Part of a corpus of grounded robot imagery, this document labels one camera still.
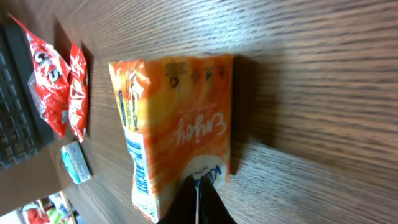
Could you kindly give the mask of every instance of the plastic bag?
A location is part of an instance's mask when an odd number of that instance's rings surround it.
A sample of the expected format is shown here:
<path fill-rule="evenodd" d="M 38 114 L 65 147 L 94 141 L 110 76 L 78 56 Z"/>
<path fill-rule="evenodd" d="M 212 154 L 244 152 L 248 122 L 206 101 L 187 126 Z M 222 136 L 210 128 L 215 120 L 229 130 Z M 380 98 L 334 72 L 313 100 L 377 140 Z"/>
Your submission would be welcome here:
<path fill-rule="evenodd" d="M 167 57 L 109 64 L 134 161 L 132 203 L 154 223 L 179 184 L 229 181 L 233 56 Z"/>
<path fill-rule="evenodd" d="M 83 142 L 88 111 L 87 63 L 83 52 L 72 43 L 70 50 L 69 122 L 73 133 Z"/>
<path fill-rule="evenodd" d="M 40 98 L 40 115 L 62 138 L 68 121 L 70 68 L 52 45 L 37 38 L 21 21 L 11 17 L 25 30 L 29 41 L 35 73 L 34 88 Z"/>

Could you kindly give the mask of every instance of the small teal package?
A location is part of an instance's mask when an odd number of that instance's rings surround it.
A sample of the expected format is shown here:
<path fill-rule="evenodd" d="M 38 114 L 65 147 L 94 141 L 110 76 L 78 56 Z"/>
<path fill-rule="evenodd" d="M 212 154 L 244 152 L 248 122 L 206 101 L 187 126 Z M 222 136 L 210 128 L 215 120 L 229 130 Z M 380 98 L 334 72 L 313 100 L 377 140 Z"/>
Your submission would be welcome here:
<path fill-rule="evenodd" d="M 81 184 L 91 178 L 87 163 L 77 141 L 63 146 L 61 148 L 61 156 L 75 184 Z"/>

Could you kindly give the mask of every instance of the logo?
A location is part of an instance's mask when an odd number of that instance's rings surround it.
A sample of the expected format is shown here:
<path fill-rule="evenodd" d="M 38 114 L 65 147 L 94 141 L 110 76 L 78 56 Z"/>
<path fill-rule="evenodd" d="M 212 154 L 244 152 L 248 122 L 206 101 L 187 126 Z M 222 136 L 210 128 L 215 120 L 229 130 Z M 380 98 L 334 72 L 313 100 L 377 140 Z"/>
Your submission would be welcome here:
<path fill-rule="evenodd" d="M 221 175 L 221 169 L 218 165 L 212 168 L 209 172 L 207 172 L 202 177 L 208 178 L 211 184 L 214 184 L 214 181 L 217 179 L 217 175 Z M 198 188 L 201 178 L 195 179 L 195 188 Z"/>
<path fill-rule="evenodd" d="M 39 50 L 33 55 L 33 60 L 37 63 L 43 74 L 54 84 L 61 76 L 62 71 L 52 63 L 46 52 Z"/>
<path fill-rule="evenodd" d="M 217 135 L 222 135 L 226 131 L 224 114 L 221 112 L 215 113 L 210 120 L 206 121 L 206 123 L 202 122 L 203 122 L 203 115 L 201 114 L 196 118 L 194 125 L 188 124 L 188 126 L 184 128 L 184 120 L 181 118 L 179 122 L 178 131 L 174 134 L 177 136 L 177 146 L 190 141 L 194 136 L 196 138 L 195 140 L 196 143 L 199 143 L 200 137 L 203 137 L 213 132 L 213 126 L 215 122 L 216 122 L 215 127 L 222 128 L 222 130 L 219 131 Z"/>

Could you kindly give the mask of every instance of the red snack bag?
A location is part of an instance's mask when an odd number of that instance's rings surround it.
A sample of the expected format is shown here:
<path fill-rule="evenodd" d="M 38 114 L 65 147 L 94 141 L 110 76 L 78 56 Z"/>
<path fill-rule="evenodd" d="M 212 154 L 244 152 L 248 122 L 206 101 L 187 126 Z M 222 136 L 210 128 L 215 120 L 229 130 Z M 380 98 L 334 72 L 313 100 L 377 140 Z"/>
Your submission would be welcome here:
<path fill-rule="evenodd" d="M 80 142 L 86 132 L 88 110 L 87 63 L 77 44 L 70 50 L 69 122 Z"/>
<path fill-rule="evenodd" d="M 33 35 L 21 21 L 10 16 L 25 30 L 29 41 L 35 90 L 40 97 L 40 115 L 62 138 L 67 124 L 70 68 L 52 45 Z"/>

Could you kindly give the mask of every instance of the wood grain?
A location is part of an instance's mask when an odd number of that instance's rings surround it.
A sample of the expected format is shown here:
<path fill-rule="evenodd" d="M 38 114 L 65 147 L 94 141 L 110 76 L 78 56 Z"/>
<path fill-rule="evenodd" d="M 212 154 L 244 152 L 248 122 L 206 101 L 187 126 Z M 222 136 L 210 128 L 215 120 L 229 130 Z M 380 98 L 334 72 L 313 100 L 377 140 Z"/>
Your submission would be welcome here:
<path fill-rule="evenodd" d="M 219 191 L 238 223 L 398 223 L 397 1 L 1 2 L 53 44 L 59 21 L 93 55 L 94 177 L 66 189 L 88 223 L 148 223 L 107 63 L 203 52 L 238 55 L 234 175 Z"/>

